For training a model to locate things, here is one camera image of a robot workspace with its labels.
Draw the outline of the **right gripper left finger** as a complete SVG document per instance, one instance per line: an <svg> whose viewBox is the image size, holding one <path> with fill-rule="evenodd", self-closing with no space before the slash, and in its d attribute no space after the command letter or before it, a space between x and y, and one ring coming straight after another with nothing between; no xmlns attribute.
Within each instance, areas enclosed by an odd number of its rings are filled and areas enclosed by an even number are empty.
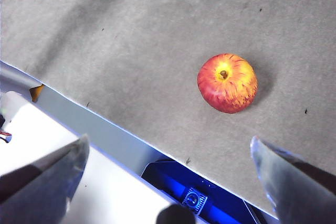
<svg viewBox="0 0 336 224"><path fill-rule="evenodd" d="M1 223L60 223L84 174L88 136L1 175Z"/></svg>

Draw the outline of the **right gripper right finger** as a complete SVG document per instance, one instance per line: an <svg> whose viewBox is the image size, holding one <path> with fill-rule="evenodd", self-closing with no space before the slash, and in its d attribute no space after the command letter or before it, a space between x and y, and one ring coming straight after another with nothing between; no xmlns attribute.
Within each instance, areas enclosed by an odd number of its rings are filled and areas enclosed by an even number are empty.
<svg viewBox="0 0 336 224"><path fill-rule="evenodd" d="M257 136L251 157L280 223L335 223L335 175Z"/></svg>

